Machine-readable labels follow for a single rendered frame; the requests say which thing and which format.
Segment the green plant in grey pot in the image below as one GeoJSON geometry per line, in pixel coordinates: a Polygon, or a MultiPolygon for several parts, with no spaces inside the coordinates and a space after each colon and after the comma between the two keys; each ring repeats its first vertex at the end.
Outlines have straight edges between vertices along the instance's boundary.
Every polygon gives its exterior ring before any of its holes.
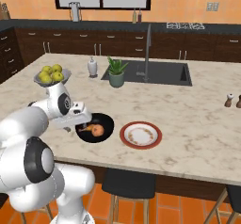
{"type": "Polygon", "coordinates": [[[120,59],[113,59],[110,56],[107,58],[109,67],[109,83],[113,88],[120,88],[124,84],[124,71],[128,63],[123,64],[120,59]]]}

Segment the white paper towel holder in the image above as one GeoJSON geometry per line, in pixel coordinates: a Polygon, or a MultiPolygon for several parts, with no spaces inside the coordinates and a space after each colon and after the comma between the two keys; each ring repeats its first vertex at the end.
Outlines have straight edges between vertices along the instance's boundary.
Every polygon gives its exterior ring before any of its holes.
{"type": "Polygon", "coordinates": [[[80,21],[80,3],[70,2],[69,7],[71,9],[71,19],[73,22],[77,23],[80,21]]]}

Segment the brown chicken drumstick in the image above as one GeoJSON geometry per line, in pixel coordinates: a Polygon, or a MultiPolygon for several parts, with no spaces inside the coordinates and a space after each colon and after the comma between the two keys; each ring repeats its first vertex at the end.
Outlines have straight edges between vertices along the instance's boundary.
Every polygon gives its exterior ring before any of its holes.
{"type": "Polygon", "coordinates": [[[101,124],[90,124],[85,128],[79,128],[79,132],[91,132],[93,136],[102,136],[104,134],[104,127],[101,124]]]}

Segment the brown shaker with white cap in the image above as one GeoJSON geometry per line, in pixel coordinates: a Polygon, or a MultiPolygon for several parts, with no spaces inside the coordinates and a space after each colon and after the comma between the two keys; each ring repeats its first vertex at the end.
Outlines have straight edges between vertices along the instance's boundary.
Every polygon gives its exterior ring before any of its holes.
{"type": "Polygon", "coordinates": [[[225,107],[231,107],[232,105],[232,99],[233,99],[234,95],[233,94],[227,94],[227,100],[224,104],[225,107]]]}

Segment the wooden knife block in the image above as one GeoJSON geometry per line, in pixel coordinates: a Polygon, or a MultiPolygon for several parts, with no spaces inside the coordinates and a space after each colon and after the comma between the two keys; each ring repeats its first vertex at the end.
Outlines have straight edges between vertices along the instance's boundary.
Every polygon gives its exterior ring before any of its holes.
{"type": "Polygon", "coordinates": [[[6,3],[0,2],[0,20],[9,20],[10,14],[6,3]]]}

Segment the grey wall socket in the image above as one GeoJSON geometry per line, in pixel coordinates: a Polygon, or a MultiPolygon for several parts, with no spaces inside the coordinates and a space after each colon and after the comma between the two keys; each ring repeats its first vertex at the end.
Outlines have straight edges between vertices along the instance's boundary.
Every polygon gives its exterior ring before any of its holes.
{"type": "Polygon", "coordinates": [[[218,11],[219,2],[208,2],[206,6],[207,11],[218,11]]]}

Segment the black stool with wooden legs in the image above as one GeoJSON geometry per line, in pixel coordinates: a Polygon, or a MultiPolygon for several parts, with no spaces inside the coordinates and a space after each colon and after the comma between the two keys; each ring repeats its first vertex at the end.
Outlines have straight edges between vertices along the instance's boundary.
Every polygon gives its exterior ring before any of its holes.
{"type": "MultiPolygon", "coordinates": [[[[48,215],[39,211],[25,213],[24,216],[26,224],[50,223],[48,215]]],[[[7,194],[0,194],[0,224],[23,224],[21,214],[10,206],[7,194]]]]}
{"type": "Polygon", "coordinates": [[[130,170],[109,168],[102,189],[111,195],[110,223],[118,221],[119,199],[143,201],[143,224],[149,224],[149,201],[155,196],[156,176],[130,170]]]}
{"type": "Polygon", "coordinates": [[[213,216],[217,217],[218,224],[221,224],[221,216],[229,217],[226,224],[234,224],[236,219],[241,216],[241,186],[227,184],[203,224],[209,224],[213,216]],[[230,205],[233,209],[231,213],[219,210],[219,206],[226,198],[229,198],[230,205]]]}

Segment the dark sink basin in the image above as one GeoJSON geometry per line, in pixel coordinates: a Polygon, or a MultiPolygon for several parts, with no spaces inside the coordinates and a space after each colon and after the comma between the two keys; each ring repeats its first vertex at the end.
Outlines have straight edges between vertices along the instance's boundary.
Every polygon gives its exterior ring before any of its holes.
{"type": "MultiPolygon", "coordinates": [[[[125,68],[124,81],[143,83],[144,77],[137,72],[145,72],[145,62],[140,60],[123,60],[128,62],[125,68]]],[[[148,82],[150,84],[163,84],[173,86],[192,86],[192,81],[186,63],[149,61],[148,82]]]]}

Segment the dark brown cupboard run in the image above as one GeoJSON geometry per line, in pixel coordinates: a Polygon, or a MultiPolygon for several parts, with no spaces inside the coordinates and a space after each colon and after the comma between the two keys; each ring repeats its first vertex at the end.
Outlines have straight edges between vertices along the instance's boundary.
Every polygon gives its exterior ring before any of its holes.
{"type": "MultiPolygon", "coordinates": [[[[17,28],[24,61],[48,54],[145,57],[147,32],[17,28]]],[[[241,63],[241,35],[152,32],[150,58],[241,63]]]]}

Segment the dark brown drawer run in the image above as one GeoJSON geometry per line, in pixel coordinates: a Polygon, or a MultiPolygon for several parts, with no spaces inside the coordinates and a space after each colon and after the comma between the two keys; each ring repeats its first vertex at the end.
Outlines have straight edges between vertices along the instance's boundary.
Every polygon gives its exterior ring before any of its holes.
{"type": "Polygon", "coordinates": [[[24,68],[13,28],[0,32],[0,85],[24,68]]]}

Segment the grey fruit bowl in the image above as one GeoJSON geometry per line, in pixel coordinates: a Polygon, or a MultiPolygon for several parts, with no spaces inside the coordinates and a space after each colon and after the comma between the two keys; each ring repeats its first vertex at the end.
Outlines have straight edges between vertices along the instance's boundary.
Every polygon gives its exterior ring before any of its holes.
{"type": "MultiPolygon", "coordinates": [[[[62,74],[64,76],[64,78],[62,80],[62,84],[65,85],[67,83],[67,81],[69,80],[70,76],[72,75],[72,73],[68,69],[63,69],[62,70],[62,74]]],[[[42,83],[38,74],[36,74],[34,76],[34,82],[39,84],[41,87],[44,87],[44,88],[48,88],[48,87],[51,87],[51,86],[56,84],[56,82],[53,82],[53,83],[42,83]]]]}

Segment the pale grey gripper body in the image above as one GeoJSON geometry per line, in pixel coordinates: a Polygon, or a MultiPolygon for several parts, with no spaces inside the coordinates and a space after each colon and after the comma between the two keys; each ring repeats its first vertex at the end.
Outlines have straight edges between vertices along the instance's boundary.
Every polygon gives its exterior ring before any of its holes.
{"type": "Polygon", "coordinates": [[[89,112],[80,112],[79,110],[73,110],[65,116],[58,116],[55,114],[50,115],[51,122],[56,128],[66,128],[83,123],[88,123],[92,119],[92,115],[89,112]]]}

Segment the red rimmed white plate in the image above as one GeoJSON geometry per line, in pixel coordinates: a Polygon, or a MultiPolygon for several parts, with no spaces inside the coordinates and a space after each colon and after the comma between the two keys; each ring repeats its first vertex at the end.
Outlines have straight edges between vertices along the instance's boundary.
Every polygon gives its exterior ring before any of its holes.
{"type": "Polygon", "coordinates": [[[148,150],[161,142],[162,132],[150,122],[132,121],[120,129],[120,139],[130,148],[148,150]]]}

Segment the black round plate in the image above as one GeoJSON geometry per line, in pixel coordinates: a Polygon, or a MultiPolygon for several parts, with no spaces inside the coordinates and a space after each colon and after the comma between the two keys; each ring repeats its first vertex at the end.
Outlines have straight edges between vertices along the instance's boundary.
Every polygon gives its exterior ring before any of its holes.
{"type": "Polygon", "coordinates": [[[75,132],[84,141],[88,143],[99,143],[107,140],[114,131],[114,121],[111,117],[103,113],[93,113],[91,122],[75,126],[75,132]],[[103,133],[100,136],[94,136],[87,127],[101,127],[103,133]]]}

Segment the white soap dispenser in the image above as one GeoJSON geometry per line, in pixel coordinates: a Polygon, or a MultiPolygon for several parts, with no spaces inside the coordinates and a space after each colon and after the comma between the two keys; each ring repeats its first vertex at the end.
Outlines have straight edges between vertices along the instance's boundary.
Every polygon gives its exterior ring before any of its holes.
{"type": "Polygon", "coordinates": [[[97,76],[97,62],[93,59],[93,57],[91,57],[88,62],[88,73],[90,77],[97,76]]]}

